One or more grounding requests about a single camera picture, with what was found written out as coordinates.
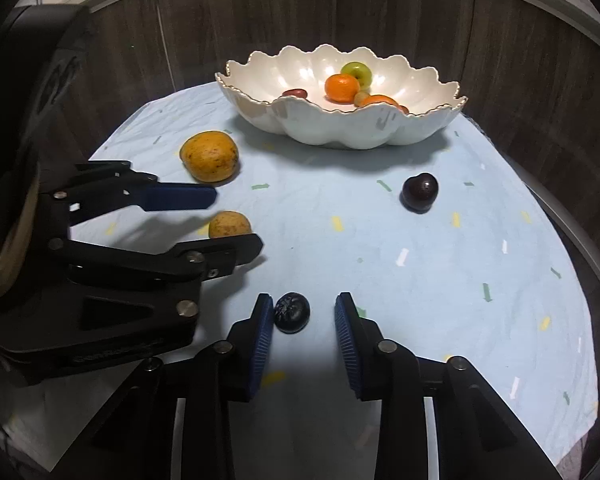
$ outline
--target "dark round fruit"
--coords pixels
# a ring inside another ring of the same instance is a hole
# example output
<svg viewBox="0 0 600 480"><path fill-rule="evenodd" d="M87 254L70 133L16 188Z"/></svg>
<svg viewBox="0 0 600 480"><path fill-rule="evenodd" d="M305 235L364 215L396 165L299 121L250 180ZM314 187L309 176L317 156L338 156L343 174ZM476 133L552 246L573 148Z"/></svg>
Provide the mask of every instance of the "dark round fruit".
<svg viewBox="0 0 600 480"><path fill-rule="evenodd" d="M287 96L287 95L293 95L296 97L299 97L301 99L306 99L306 97L308 96L308 93L306 92L306 90L303 90L302 88L293 88L292 90L287 90L286 92L282 92L283 96Z"/></svg>
<svg viewBox="0 0 600 480"><path fill-rule="evenodd" d="M280 332L295 334L309 322L311 308L302 294L288 292L276 302L273 319Z"/></svg>
<svg viewBox="0 0 600 480"><path fill-rule="evenodd" d="M438 196L438 181L430 173L408 178L402 185L402 202L416 211L428 211Z"/></svg>

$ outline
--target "green apple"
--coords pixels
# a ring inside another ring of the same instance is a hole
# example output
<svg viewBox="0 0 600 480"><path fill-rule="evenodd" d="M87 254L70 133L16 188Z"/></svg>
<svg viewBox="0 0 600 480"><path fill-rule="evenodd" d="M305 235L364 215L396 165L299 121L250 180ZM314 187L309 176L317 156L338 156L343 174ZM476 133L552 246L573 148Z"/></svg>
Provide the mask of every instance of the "green apple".
<svg viewBox="0 0 600 480"><path fill-rule="evenodd" d="M347 63L340 69L340 73L349 74L355 77L360 83L360 90L367 90L371 86L373 76L369 67L364 63L360 63L359 61Z"/></svg>

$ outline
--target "fruit bowl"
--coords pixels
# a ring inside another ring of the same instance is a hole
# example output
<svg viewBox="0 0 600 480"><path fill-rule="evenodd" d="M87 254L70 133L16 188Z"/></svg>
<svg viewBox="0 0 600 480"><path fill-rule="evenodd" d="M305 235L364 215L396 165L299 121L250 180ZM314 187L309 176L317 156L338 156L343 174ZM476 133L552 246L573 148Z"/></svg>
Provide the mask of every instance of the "fruit bowl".
<svg viewBox="0 0 600 480"><path fill-rule="evenodd" d="M332 102L325 80L352 61L371 69L373 94L384 94L410 113L388 103L356 108ZM252 52L246 64L228 61L226 75L216 81L238 113L257 128L312 145L368 150L382 144L413 144L447 126L467 97L458 97L457 82L441 83L438 71L412 68L404 56L376 56L360 46L340 52L323 44L312 52L284 47L276 56ZM306 90L306 99L281 96L289 89Z"/></svg>

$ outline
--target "round table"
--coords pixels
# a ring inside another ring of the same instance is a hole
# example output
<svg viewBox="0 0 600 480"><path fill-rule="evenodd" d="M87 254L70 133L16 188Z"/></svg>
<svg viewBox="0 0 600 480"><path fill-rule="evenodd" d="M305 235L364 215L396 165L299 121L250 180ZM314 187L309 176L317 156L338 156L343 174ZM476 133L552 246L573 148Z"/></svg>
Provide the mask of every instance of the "round table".
<svg viewBox="0 0 600 480"><path fill-rule="evenodd" d="M274 329L259 393L231 406L237 478L372 478L379 403L357 401L347 383L333 322L344 291L386 338L414 354L467 357L552 462L590 429L597 377L576 273L539 205L471 120L459 116L411 146L332 150L257 130L212 83L146 104L93 159L131 160L134 170L163 182L193 182L178 150L204 130L226 131L240 153L240 173L218 186L209 210L145 213L132 206L75 226L72 237L160 253L206 237L218 211L250 219L262 254L204 283L194 343L167 361L224 338L260 292L274 301L289 291L306 296L307 327L295 335ZM429 212L416 214L398 196L405 179L424 171L435 175L440 193ZM69 423L71 431L61 431L61 443L45 434L40 446L52 451L40 463L47 468L69 445L67 434L77 434L116 387L93 386L107 373L33 387L72 392L72 405L90 407ZM26 433L54 411L19 413L16 403L7 427Z"/></svg>

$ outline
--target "screw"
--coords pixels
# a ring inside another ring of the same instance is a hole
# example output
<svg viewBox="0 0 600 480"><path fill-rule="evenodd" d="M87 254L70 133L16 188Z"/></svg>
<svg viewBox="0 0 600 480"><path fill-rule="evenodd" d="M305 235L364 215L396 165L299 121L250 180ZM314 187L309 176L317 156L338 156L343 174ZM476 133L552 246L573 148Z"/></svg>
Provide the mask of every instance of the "screw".
<svg viewBox="0 0 600 480"><path fill-rule="evenodd" d="M466 370L469 367L469 361L460 356L452 357L448 362L451 363L452 367L456 370Z"/></svg>
<svg viewBox="0 0 600 480"><path fill-rule="evenodd" d="M144 363L144 370L147 372L153 372L162 366L162 361L157 357L151 357Z"/></svg>
<svg viewBox="0 0 600 480"><path fill-rule="evenodd" d="M390 339L382 339L378 343L378 350L385 354L392 354L398 349L398 343L391 341Z"/></svg>
<svg viewBox="0 0 600 480"><path fill-rule="evenodd" d="M214 343L214 350L218 354L226 354L230 352L234 346L229 343L226 339L222 339L222 341L216 341Z"/></svg>
<svg viewBox="0 0 600 480"><path fill-rule="evenodd" d="M195 301L182 300L176 305L176 310L181 316L192 317L198 313L198 306Z"/></svg>
<svg viewBox="0 0 600 480"><path fill-rule="evenodd" d="M189 251L189 252L185 253L185 257L192 264L201 264L202 262L205 261L205 255L202 253L199 253L198 251Z"/></svg>
<svg viewBox="0 0 600 480"><path fill-rule="evenodd" d="M58 249L62 249L64 242L60 238L51 238L51 240L46 243L46 246L52 251L57 251Z"/></svg>

